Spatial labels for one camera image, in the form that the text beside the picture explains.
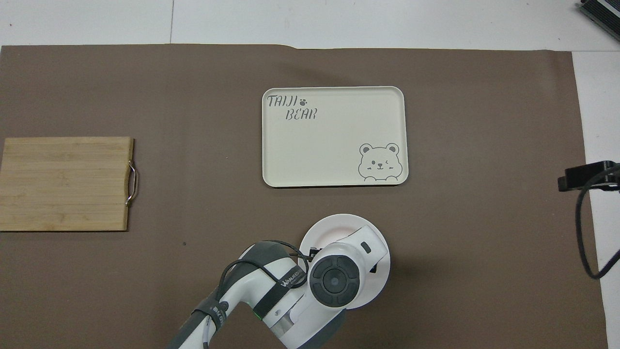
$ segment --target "black connector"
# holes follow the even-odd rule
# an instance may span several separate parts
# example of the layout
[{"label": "black connector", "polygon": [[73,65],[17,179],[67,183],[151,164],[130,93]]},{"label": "black connector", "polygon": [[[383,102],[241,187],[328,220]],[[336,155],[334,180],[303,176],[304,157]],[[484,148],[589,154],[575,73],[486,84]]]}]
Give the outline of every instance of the black connector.
[{"label": "black connector", "polygon": [[[585,183],[592,177],[613,166],[616,166],[616,163],[607,160],[567,168],[564,170],[564,177],[557,179],[557,189],[559,191],[581,190]],[[607,174],[601,180],[593,184],[591,188],[603,191],[620,191],[620,174]]]}]

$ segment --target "brown mat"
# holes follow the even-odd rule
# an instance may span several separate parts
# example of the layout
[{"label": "brown mat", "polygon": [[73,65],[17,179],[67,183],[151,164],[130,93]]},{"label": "brown mat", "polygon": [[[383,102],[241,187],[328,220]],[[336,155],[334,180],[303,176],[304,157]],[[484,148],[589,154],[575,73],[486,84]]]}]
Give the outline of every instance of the brown mat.
[{"label": "brown mat", "polygon": [[[404,184],[262,181],[267,89],[379,85],[405,96]],[[2,47],[0,96],[0,139],[130,135],[141,174],[128,232],[0,234],[0,347],[163,347],[246,246],[348,212],[392,272],[326,348],[606,348],[556,187],[585,161],[570,53]],[[212,347],[281,344],[240,306]]]}]

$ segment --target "bear face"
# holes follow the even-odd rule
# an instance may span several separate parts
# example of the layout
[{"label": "bear face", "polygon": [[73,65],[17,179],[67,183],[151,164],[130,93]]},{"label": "bear face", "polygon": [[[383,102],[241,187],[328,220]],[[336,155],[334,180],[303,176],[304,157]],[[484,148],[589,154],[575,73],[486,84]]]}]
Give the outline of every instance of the bear face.
[{"label": "bear face", "polygon": [[361,162],[358,167],[365,181],[397,181],[402,173],[398,160],[398,145],[390,143],[385,148],[373,148],[370,144],[360,147]]}]

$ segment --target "cutting board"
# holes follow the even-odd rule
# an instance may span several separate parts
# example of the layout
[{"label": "cutting board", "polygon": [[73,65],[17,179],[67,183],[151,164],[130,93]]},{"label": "cutting board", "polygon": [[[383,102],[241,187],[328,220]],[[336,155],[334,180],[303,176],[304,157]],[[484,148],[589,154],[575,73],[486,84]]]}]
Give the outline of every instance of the cutting board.
[{"label": "cutting board", "polygon": [[0,230],[126,230],[129,137],[7,138]]}]

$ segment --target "round white plate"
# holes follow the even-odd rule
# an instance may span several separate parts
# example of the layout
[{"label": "round white plate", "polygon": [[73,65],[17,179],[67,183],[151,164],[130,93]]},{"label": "round white plate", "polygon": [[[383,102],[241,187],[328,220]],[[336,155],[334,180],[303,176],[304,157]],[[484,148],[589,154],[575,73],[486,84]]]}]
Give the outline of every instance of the round white plate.
[{"label": "round white plate", "polygon": [[[353,214],[334,214],[316,222],[310,230],[308,230],[308,233],[306,233],[306,236],[304,236],[301,241],[299,250],[301,253],[308,255],[311,247],[324,248],[336,240],[340,240],[341,238],[351,235],[364,225],[369,226],[375,233],[377,233],[386,248],[388,247],[388,243],[379,229],[377,229],[377,227],[375,227],[371,222],[368,222],[366,219]],[[302,268],[304,268],[304,262],[302,259],[299,259],[298,263]],[[372,301],[381,292],[383,286],[385,286],[388,281],[389,267],[390,257],[388,248],[387,255],[385,255],[379,263],[377,263],[377,272],[368,273],[366,275],[364,288],[361,290],[358,297],[347,307],[347,309],[358,308]]]}]

